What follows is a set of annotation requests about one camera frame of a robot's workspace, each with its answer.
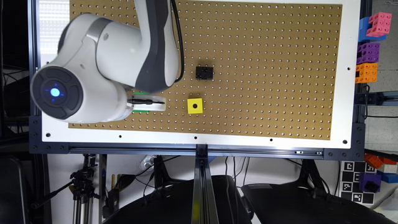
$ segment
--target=yellow cube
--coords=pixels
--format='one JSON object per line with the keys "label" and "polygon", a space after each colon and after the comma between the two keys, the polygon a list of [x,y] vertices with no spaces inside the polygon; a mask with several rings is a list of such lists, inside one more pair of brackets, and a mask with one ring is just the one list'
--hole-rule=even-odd
{"label": "yellow cube", "polygon": [[201,98],[188,99],[188,114],[203,113]]}

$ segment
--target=white frame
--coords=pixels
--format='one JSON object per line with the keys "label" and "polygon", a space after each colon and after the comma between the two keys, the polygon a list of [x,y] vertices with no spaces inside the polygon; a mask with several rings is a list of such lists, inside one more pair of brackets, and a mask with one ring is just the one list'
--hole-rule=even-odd
{"label": "white frame", "polygon": [[[250,2],[281,3],[275,0],[253,0]],[[339,75],[336,76],[335,80],[332,117],[333,121],[331,123],[330,140],[272,138],[273,141],[270,141],[270,137],[232,136],[225,134],[165,133],[156,131],[124,131],[122,129],[77,129],[68,128],[67,123],[57,121],[46,114],[43,114],[42,117],[42,140],[51,142],[213,144],[232,146],[264,146],[276,147],[280,149],[290,149],[293,147],[350,148],[360,0],[291,0],[289,3],[343,5],[340,27],[339,54],[336,69],[336,72]]]}

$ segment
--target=green tape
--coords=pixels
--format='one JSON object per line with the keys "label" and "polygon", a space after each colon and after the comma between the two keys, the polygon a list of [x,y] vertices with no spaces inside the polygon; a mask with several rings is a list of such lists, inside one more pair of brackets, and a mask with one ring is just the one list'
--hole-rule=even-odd
{"label": "green tape", "polygon": [[149,113],[150,111],[132,111],[132,112],[135,112],[135,113]]}

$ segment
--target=black block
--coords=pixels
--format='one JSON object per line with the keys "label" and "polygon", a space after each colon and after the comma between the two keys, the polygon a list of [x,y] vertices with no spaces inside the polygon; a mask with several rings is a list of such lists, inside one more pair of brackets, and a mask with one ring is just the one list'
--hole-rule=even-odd
{"label": "black block", "polygon": [[213,67],[197,66],[196,78],[201,80],[213,79]]}

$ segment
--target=black chair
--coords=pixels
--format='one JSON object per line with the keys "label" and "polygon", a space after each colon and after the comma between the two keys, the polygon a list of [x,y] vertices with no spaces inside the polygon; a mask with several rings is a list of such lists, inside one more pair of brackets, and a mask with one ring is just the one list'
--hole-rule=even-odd
{"label": "black chair", "polygon": [[[312,178],[314,187],[308,184]],[[304,160],[298,180],[288,184],[249,184],[244,197],[261,223],[393,224],[358,203],[328,194],[313,160]]]}
{"label": "black chair", "polygon": [[[235,191],[233,178],[228,175],[214,175],[211,179],[219,223],[232,223],[233,218],[235,223],[250,224],[251,219],[238,191]],[[119,209],[104,224],[191,223],[193,180],[181,181],[171,179],[167,174],[163,161],[159,161],[158,158],[155,161],[154,180],[154,192]]]}

